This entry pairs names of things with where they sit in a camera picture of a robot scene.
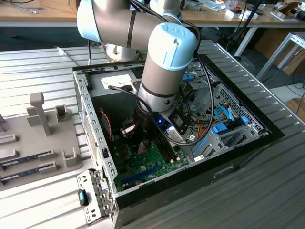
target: aluminum extrusion table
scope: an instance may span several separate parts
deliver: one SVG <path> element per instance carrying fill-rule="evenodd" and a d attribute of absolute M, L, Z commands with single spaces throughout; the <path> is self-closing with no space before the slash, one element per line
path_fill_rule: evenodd
<path fill-rule="evenodd" d="M 85 47 L 65 49 L 86 65 Z M 92 64 L 106 63 L 103 49 L 93 49 Z M 305 124 L 217 44 L 203 41 L 200 54 L 212 61 L 284 132 L 242 169 L 127 225 L 137 228 L 256 229 L 302 228 L 305 223 Z M 77 114 L 68 57 L 56 49 L 0 52 L 0 112 L 24 115 L 27 94 L 44 92 L 44 109 L 66 104 L 73 119 L 83 167 L 0 192 L 0 228 L 85 228 L 76 176 L 92 167 Z M 110 229 L 109 219 L 90 228 Z"/>
<path fill-rule="evenodd" d="M 261 71 L 257 74 L 256 78 L 260 80 L 265 73 L 269 70 L 271 65 L 276 61 L 276 59 L 281 55 L 281 53 L 285 50 L 290 42 L 294 42 L 294 47 L 289 51 L 289 53 L 283 58 L 283 60 L 277 66 L 279 69 L 282 69 L 286 66 L 287 62 L 291 59 L 291 57 L 295 54 L 298 48 L 305 49 L 305 32 L 290 32 L 280 46 L 276 49 Z"/>

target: robotic arm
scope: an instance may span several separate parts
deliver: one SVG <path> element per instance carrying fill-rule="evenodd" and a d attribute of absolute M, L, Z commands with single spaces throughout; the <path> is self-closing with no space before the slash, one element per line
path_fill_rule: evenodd
<path fill-rule="evenodd" d="M 180 0 L 168 2 L 180 3 Z M 193 60 L 196 36 L 178 18 L 166 13 L 160 18 L 129 10 L 127 0 L 83 0 L 78 8 L 77 26 L 82 37 L 138 50 L 148 50 L 138 96 L 159 113 L 180 135 L 188 128 L 184 115 L 173 106 L 185 71 Z M 135 124 L 152 123 L 141 102 L 137 103 Z"/>

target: wooden desk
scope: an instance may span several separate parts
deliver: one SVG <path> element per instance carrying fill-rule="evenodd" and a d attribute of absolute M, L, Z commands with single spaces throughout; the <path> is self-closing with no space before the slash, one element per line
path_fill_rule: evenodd
<path fill-rule="evenodd" d="M 0 26 L 4 27 L 75 27 L 76 13 L 69 13 L 39 4 L 39 0 L 19 4 L 24 7 L 43 7 L 36 10 L 37 14 L 27 12 L 12 6 L 10 3 L 0 1 Z"/>
<path fill-rule="evenodd" d="M 244 3 L 240 3 L 239 6 L 244 9 Z M 249 41 L 255 34 L 258 28 L 305 28 L 305 21 L 295 22 L 282 22 L 276 17 L 271 15 L 273 10 L 263 10 L 264 15 L 259 15 L 257 19 L 251 20 L 248 27 L 247 34 L 244 36 L 243 41 L 236 50 L 234 56 L 241 56 Z M 183 19 L 194 23 L 199 27 L 237 27 L 240 19 L 231 19 L 225 14 L 225 10 L 215 12 L 205 6 L 201 7 L 201 11 L 189 11 L 182 12 Z"/>
<path fill-rule="evenodd" d="M 25 4 L 27 7 L 38 7 L 39 1 L 34 1 Z M 38 14 L 26 12 L 16 7 L 11 6 L 9 3 L 0 1 L 0 26 L 40 26 L 40 27 L 73 27 L 76 26 L 76 13 L 64 12 L 48 7 L 44 10 L 38 10 Z M 224 10 L 215 12 L 207 7 L 202 6 L 202 11 L 182 11 L 183 19 L 194 23 L 198 27 L 237 27 L 240 19 L 231 19 L 225 15 Z M 253 37 L 257 28 L 305 28 L 305 22 L 300 23 L 286 23 L 275 18 L 270 14 L 271 10 L 263 10 L 264 15 L 258 16 L 258 19 L 252 20 L 248 27 L 249 31 L 245 35 L 242 43 L 237 49 L 235 56 L 240 56 L 247 44 Z"/>

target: light blue joint cap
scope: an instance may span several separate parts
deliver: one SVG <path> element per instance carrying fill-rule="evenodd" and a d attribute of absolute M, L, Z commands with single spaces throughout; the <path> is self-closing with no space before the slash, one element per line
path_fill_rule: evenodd
<path fill-rule="evenodd" d="M 77 9 L 77 29 L 82 37 L 101 43 L 102 41 L 94 19 L 92 1 L 81 1 Z"/>
<path fill-rule="evenodd" d="M 145 2 L 144 0 L 138 0 L 138 1 L 142 4 L 144 4 L 144 2 Z M 130 5 L 130 10 L 134 11 L 135 8 L 132 5 Z"/>
<path fill-rule="evenodd" d="M 186 68 L 192 61 L 197 39 L 186 27 L 174 23 L 157 25 L 148 42 L 148 53 L 160 67 L 169 71 Z"/>

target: blue drive bracket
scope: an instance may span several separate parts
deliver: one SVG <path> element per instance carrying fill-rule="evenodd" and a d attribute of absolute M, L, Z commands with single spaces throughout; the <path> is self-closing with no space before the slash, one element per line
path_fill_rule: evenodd
<path fill-rule="evenodd" d="M 219 132 L 222 132 L 222 131 L 226 131 L 228 128 L 223 124 L 223 123 L 217 123 L 215 124 L 213 127 L 212 127 L 212 130 L 210 131 L 210 135 L 213 136 L 214 133 L 219 133 Z M 207 141 L 207 137 L 205 137 L 201 143 L 198 145 L 198 147 L 195 149 L 194 151 L 194 155 L 196 155 L 199 150 L 202 148 L 202 146 L 204 145 L 204 143 Z"/>
<path fill-rule="evenodd" d="M 183 76 L 183 79 L 182 79 L 182 82 L 189 82 L 189 81 L 193 81 L 195 80 L 195 77 L 190 75 L 188 71 L 185 72 L 184 76 Z"/>

